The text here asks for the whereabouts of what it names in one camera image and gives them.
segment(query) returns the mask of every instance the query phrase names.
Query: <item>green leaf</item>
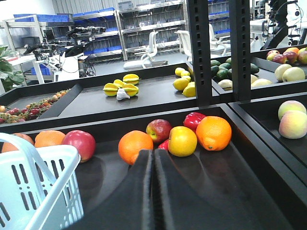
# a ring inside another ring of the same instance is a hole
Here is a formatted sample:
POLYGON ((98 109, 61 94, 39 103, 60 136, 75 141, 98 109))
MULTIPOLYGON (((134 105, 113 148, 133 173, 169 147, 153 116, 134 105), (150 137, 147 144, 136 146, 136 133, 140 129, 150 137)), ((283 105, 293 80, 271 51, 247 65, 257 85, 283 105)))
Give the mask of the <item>green leaf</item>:
POLYGON ((24 81, 24 76, 21 74, 14 74, 13 76, 10 76, 10 79, 16 84, 19 85, 24 81))

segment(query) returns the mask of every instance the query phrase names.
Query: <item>white table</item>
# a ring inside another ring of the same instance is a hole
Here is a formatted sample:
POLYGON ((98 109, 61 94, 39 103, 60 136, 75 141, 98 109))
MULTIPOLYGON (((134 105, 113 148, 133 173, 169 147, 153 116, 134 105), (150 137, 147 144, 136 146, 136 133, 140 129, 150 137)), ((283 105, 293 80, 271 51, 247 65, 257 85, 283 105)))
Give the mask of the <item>white table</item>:
MULTIPOLYGON (((16 60, 10 61, 9 63, 12 66, 17 66, 17 65, 28 63, 28 62, 32 62, 33 63, 33 66, 34 66, 34 69, 35 69, 35 72, 36 72, 36 76, 37 76, 37 80, 38 80, 39 84, 44 84, 45 81, 43 79, 43 75, 42 75, 42 72, 41 72, 40 67, 39 67, 39 63, 41 61, 36 61, 36 58, 35 58, 34 55, 22 56, 22 57, 19 57, 16 60)), ((5 93, 5 90, 4 90, 4 87, 2 85, 2 82, 0 81, 0 94, 3 94, 3 93, 5 93)))

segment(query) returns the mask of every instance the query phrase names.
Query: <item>red apple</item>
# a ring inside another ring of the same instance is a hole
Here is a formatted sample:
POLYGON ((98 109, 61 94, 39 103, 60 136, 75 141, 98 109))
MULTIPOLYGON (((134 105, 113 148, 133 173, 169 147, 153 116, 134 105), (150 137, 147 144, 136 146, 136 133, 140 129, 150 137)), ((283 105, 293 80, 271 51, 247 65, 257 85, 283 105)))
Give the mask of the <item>red apple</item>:
POLYGON ((277 63, 280 63, 280 64, 285 64, 286 61, 287 61, 287 57, 283 54, 276 54, 273 59, 272 59, 273 62, 277 62, 277 63))
POLYGON ((276 54, 279 54, 279 51, 278 51, 278 50, 276 50, 276 49, 274 49, 274 50, 270 50, 270 51, 267 53, 267 56, 268 56, 268 55, 270 55, 270 54, 274 54, 274 55, 276 55, 276 54))
POLYGON ((293 51, 287 51, 283 53, 284 56, 287 58, 287 63, 293 64, 297 61, 297 53, 293 51))
POLYGON ((300 52, 297 60, 300 64, 307 64, 307 51, 300 52))
POLYGON ((172 129, 171 124, 164 119, 156 119, 150 122, 146 127, 146 133, 151 136, 155 144, 168 139, 172 129))
POLYGON ((96 141, 94 137, 81 130, 73 130, 67 133, 62 145, 72 145, 76 147, 81 156, 80 163, 84 163, 91 159, 96 149, 96 141))

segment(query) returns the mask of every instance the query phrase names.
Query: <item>black metal post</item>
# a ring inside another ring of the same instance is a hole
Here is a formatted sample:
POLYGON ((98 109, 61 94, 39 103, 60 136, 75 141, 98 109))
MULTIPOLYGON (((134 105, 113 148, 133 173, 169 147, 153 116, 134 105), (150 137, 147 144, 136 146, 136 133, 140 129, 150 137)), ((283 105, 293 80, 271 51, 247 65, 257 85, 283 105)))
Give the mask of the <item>black metal post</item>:
POLYGON ((233 92, 236 101, 250 100, 249 0, 229 0, 233 92))
POLYGON ((212 98, 209 17, 207 0, 187 0, 197 105, 209 105, 212 98))

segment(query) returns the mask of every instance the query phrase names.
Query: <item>yellow fruit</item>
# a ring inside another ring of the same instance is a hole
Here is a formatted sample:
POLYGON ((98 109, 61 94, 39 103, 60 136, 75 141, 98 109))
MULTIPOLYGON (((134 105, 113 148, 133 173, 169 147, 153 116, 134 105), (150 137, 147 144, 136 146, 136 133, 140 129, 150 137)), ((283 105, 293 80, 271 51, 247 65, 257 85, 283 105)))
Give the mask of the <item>yellow fruit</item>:
POLYGON ((181 67, 178 67, 178 68, 175 69, 175 74, 176 74, 177 76, 181 77, 181 72, 182 72, 182 71, 185 71, 185 69, 184 69, 184 68, 181 68, 181 67))
POLYGON ((180 74, 180 76, 182 77, 182 76, 190 76, 190 72, 189 71, 182 71, 181 72, 181 74, 180 74))
POLYGON ((130 74, 126 74, 123 78, 123 82, 125 83, 130 83, 132 85, 136 85, 138 84, 140 81, 140 78, 138 75, 130 73, 130 74))
POLYGON ((126 83, 124 83, 124 82, 123 82, 122 80, 120 80, 120 79, 114 80, 113 83, 114 83, 116 86, 118 86, 119 88, 123 87, 123 85, 126 84, 126 83))
POLYGON ((181 78, 187 79, 187 80, 189 80, 189 82, 191 81, 191 77, 188 76, 188 75, 183 75, 181 78))
POLYGON ((183 93, 186 97, 195 97, 196 96, 196 90, 195 85, 188 85, 186 88, 184 88, 183 93))
POLYGON ((189 81, 187 79, 178 78, 173 82, 173 86, 176 90, 182 91, 187 87, 188 83, 189 81))
POLYGON ((107 96, 116 96, 118 91, 118 86, 115 85, 114 83, 107 83, 104 86, 103 91, 107 96))
POLYGON ((177 126, 171 129, 168 140, 168 151, 178 157, 186 157, 195 151, 196 134, 189 128, 177 126))
POLYGON ((130 96, 133 97, 135 95, 138 94, 139 92, 139 88, 133 84, 127 83, 125 85, 123 85, 123 89, 125 90, 125 92, 130 96))

